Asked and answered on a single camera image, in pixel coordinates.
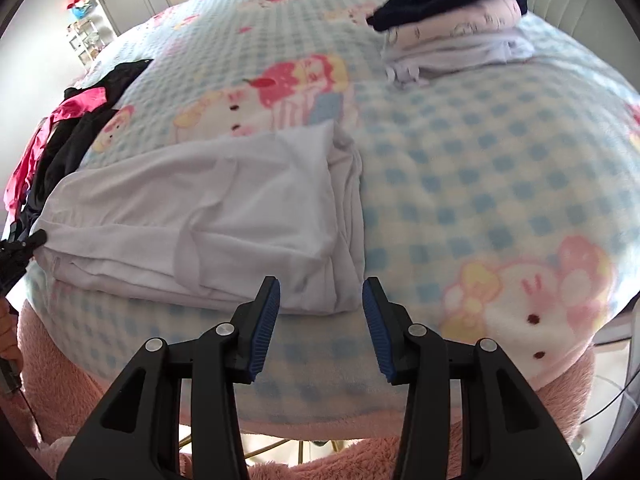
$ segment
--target stack of folded clothes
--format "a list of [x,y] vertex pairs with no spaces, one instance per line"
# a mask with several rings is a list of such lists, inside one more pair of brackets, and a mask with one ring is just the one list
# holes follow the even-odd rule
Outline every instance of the stack of folded clothes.
[[388,0],[367,23],[386,31],[389,79],[406,84],[531,58],[534,47],[516,27],[526,13],[527,0]]

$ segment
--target white shirt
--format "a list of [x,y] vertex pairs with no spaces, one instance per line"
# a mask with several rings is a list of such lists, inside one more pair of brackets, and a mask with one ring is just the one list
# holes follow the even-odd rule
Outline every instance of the white shirt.
[[232,311],[267,275],[281,309],[359,306],[360,155],[332,122],[186,142],[65,177],[35,228],[63,282]]
[[535,48],[519,28],[470,34],[420,43],[408,50],[391,47],[382,51],[386,73],[400,84],[428,80],[430,76],[459,72],[488,64],[523,61]]

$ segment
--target blue checkered blanket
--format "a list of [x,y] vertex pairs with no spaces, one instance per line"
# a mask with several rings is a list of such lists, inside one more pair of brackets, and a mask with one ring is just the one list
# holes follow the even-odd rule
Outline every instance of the blue checkered blanket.
[[[364,164],[367,276],[446,337],[495,338],[542,386],[638,291],[640,98],[532,14],[519,25],[529,62],[401,91],[386,82],[383,35],[364,23],[384,1],[190,0],[126,32],[83,84],[155,61],[79,171],[225,132],[340,121]],[[27,281],[58,347],[106,381],[146,339],[195,338],[228,317],[79,290],[37,266]],[[236,388],[254,429],[400,412],[405,393],[379,373],[360,310],[280,316],[264,372]]]

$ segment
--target metal screw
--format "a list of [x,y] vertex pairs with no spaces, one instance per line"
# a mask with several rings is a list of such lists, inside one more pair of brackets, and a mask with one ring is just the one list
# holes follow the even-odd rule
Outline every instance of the metal screw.
[[216,327],[216,334],[218,335],[231,335],[236,329],[231,323],[223,323]]
[[480,342],[480,348],[485,352],[495,352],[498,349],[498,343],[493,339],[485,338]]
[[574,450],[574,453],[577,456],[583,455],[585,451],[587,451],[587,445],[584,441],[584,437],[578,433],[578,435],[574,438],[574,441],[571,443],[571,449]]
[[427,327],[421,325],[420,323],[414,323],[409,327],[409,334],[414,335],[416,337],[422,337],[426,335]]
[[150,339],[145,344],[145,349],[149,352],[156,352],[162,348],[162,339],[158,339],[157,337]]

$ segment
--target pink jacket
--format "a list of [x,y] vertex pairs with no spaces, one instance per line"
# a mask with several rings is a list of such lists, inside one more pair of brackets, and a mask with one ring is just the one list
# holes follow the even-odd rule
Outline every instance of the pink jacket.
[[9,213],[9,222],[15,220],[20,204],[24,203],[38,161],[49,141],[52,126],[58,121],[82,117],[105,102],[106,90],[103,87],[92,88],[62,102],[49,117],[41,121],[4,190],[4,206]]

